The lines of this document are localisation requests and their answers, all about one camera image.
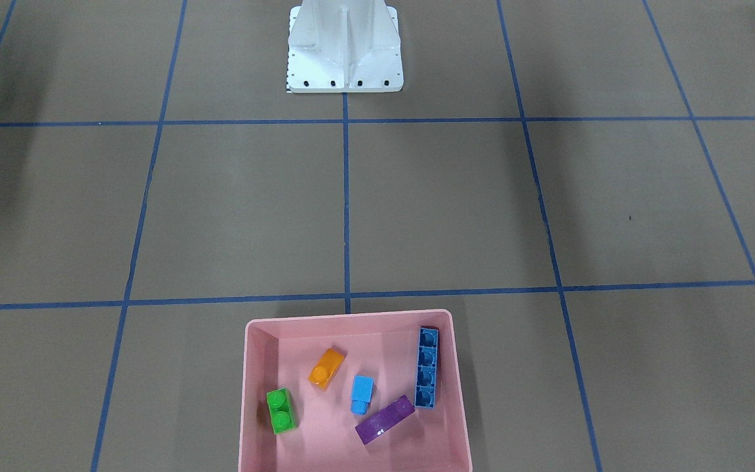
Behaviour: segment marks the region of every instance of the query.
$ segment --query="purple lego brick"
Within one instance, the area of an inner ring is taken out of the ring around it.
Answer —
[[[395,426],[402,419],[412,415],[416,408],[410,403],[407,395],[401,395],[401,398],[393,401],[387,406],[384,406],[380,412],[366,418],[366,421],[358,424],[354,430],[357,431],[357,435],[360,436],[360,441],[363,444],[368,444],[375,439],[375,437],[386,433],[390,427]]]

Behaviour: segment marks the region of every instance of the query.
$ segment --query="orange lego brick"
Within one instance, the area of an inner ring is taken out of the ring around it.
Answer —
[[[342,364],[342,359],[345,359],[344,355],[333,349],[328,349],[317,362],[317,367],[314,367],[314,370],[311,371],[308,380],[311,380],[311,383],[319,388],[326,389],[328,382],[336,373],[339,365]]]

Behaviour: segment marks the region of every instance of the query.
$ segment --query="lego brick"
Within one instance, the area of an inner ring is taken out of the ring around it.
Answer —
[[[419,364],[416,371],[416,407],[435,407],[436,370],[438,368],[438,329],[419,330]]]
[[[296,429],[293,398],[286,388],[267,392],[267,408],[270,410],[270,424],[273,425],[273,433],[279,434]]]
[[[372,388],[374,380],[371,377],[354,376],[351,385],[351,412],[356,415],[365,415],[372,402]]]
[[[366,418],[354,430],[357,431],[357,436],[360,436],[360,441],[363,444],[368,444],[376,437],[386,433],[389,428],[401,422],[402,419],[412,415],[415,410],[407,395],[401,395],[398,400],[384,406],[379,412]]]
[[[345,359],[345,356],[341,353],[333,349],[326,350],[317,362],[317,366],[311,371],[308,380],[311,380],[312,384],[317,385],[321,389],[328,388],[328,382],[336,374],[339,365],[342,364],[342,359]]]

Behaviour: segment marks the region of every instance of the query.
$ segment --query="blue lego brick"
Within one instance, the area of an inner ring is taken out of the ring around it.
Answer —
[[[419,364],[416,373],[416,407],[435,407],[436,369],[438,367],[438,329],[419,331]]]
[[[354,384],[351,386],[351,412],[356,415],[365,415],[372,401],[372,388],[374,380],[366,376],[354,376]]]

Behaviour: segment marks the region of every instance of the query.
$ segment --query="light blue lego brick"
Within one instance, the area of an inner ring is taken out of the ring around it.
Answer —
[[[369,403],[372,401],[372,388],[374,380],[366,376],[354,376],[354,384],[351,386],[351,412],[357,415],[365,415]]]

